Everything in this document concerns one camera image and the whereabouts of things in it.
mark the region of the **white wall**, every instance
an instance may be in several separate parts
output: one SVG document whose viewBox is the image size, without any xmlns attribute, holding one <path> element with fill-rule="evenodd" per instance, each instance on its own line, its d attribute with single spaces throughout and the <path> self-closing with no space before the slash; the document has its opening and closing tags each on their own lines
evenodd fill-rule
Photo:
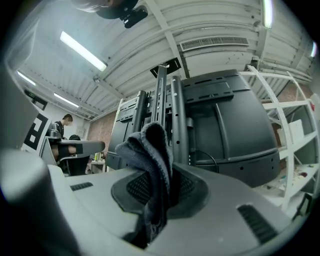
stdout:
<svg viewBox="0 0 320 256">
<path fill-rule="evenodd" d="M 85 128 L 85 135 L 84 138 L 81 140 L 86 140 L 88 137 L 88 131 L 90 127 L 90 123 L 87 120 L 84 120 L 72 113 L 67 112 L 66 110 L 57 107 L 55 105 L 52 105 L 48 103 L 44 109 L 44 112 L 46 112 L 50 118 L 52 118 L 52 122 L 60 121 L 66 114 L 71 114 L 73 118 L 73 124 L 72 126 L 65 126 L 64 127 L 64 137 L 69 139 L 69 137 L 73 134 L 77 134 L 77 126 L 84 127 Z"/>
</svg>

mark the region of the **desk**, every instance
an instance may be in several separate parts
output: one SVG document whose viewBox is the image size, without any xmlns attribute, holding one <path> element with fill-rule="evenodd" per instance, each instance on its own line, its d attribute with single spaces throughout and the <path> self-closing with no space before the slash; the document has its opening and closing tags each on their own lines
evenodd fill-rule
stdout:
<svg viewBox="0 0 320 256">
<path fill-rule="evenodd" d="M 90 163 L 90 165 L 103 165 L 102 166 L 102 172 L 103 173 L 105 173 L 106 172 L 106 161 L 92 161 L 91 163 Z"/>
</svg>

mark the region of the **ventilation grille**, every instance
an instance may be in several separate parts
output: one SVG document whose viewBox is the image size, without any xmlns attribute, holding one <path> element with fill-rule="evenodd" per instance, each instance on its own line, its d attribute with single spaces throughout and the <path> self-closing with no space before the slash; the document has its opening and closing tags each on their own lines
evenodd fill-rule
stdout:
<svg viewBox="0 0 320 256">
<path fill-rule="evenodd" d="M 248 40 L 245 37 L 208 37 L 199 38 L 190 41 L 185 41 L 180 43 L 182 51 L 189 51 L 202 47 L 210 46 L 223 46 L 223 45 L 233 45 L 233 46 L 249 46 Z"/>
<path fill-rule="evenodd" d="M 70 186 L 70 188 L 71 188 L 72 191 L 76 191 L 76 190 L 83 190 L 83 189 L 89 188 L 89 187 L 91 187 L 91 186 L 93 186 L 92 183 L 90 183 L 90 182 L 85 182 L 85 183 L 80 183 L 80 184 L 72 185 L 72 186 Z"/>
<path fill-rule="evenodd" d="M 260 244 L 268 242 L 277 235 L 277 232 L 252 205 L 242 205 L 238 211 Z"/>
</svg>

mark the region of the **ceiling light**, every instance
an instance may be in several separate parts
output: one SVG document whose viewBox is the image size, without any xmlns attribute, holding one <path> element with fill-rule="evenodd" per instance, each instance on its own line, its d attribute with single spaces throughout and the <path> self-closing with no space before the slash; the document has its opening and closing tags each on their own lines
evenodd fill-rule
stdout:
<svg viewBox="0 0 320 256">
<path fill-rule="evenodd" d="M 36 83 L 35 83 L 34 81 L 30 80 L 28 77 L 26 77 L 25 75 L 21 74 L 19 71 L 17 71 L 17 73 L 18 73 L 18 75 L 19 75 L 20 77 L 22 77 L 24 80 L 28 81 L 28 82 L 29 82 L 30 84 L 32 84 L 33 86 L 36 85 Z"/>
<path fill-rule="evenodd" d="M 273 21 L 272 0 L 263 0 L 263 25 L 271 29 Z"/>
<path fill-rule="evenodd" d="M 54 96 L 56 96 L 56 97 L 58 97 L 59 99 L 61 99 L 61 100 L 65 101 L 65 102 L 71 104 L 72 106 L 75 106 L 76 108 L 79 107 L 77 104 L 74 104 L 73 102 L 67 100 L 66 98 L 61 97 L 60 95 L 58 95 L 58 94 L 56 94 L 56 93 L 54 93 Z"/>
<path fill-rule="evenodd" d="M 103 72 L 106 69 L 106 64 L 104 64 L 101 60 L 99 60 L 96 56 L 94 56 L 90 51 L 84 48 L 80 43 L 74 40 L 66 32 L 62 31 L 60 35 L 60 40 L 64 42 L 67 46 L 75 50 L 82 57 L 84 57 L 88 62 L 94 65 L 101 72 Z"/>
<path fill-rule="evenodd" d="M 311 55 L 310 55 L 310 57 L 314 57 L 314 56 L 316 56 L 316 53 L 317 53 L 317 44 L 316 44 L 316 42 L 313 42 L 313 47 L 312 47 L 312 52 L 311 52 Z"/>
</svg>

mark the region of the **shelving unit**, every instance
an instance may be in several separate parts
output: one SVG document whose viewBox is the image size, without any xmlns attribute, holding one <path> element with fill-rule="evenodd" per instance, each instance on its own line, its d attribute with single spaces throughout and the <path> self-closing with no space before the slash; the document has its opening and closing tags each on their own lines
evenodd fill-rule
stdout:
<svg viewBox="0 0 320 256">
<path fill-rule="evenodd" d="M 281 126 L 285 138 L 285 146 L 279 147 L 278 150 L 280 159 L 285 159 L 286 161 L 286 168 L 283 169 L 274 180 L 260 187 L 256 187 L 254 190 L 262 194 L 276 206 L 281 207 L 283 211 L 286 211 L 290 199 L 297 195 L 311 179 L 314 180 L 313 196 L 318 196 L 320 192 L 320 144 L 317 122 L 310 102 L 295 78 L 289 72 L 287 72 L 288 75 L 281 75 L 258 72 L 253 66 L 248 66 L 248 68 L 250 71 L 240 73 L 247 79 L 252 90 L 261 100 L 270 121 Z M 279 102 L 276 95 L 283 90 L 288 82 L 293 82 L 296 86 L 295 101 Z M 289 123 L 292 121 L 295 111 L 301 107 L 306 109 L 307 120 L 311 124 L 311 131 L 306 132 L 307 134 L 301 140 L 293 143 Z M 308 147 L 307 145 L 314 140 L 314 159 L 311 162 L 303 161 L 303 164 L 295 153 L 305 150 L 305 148 Z"/>
</svg>

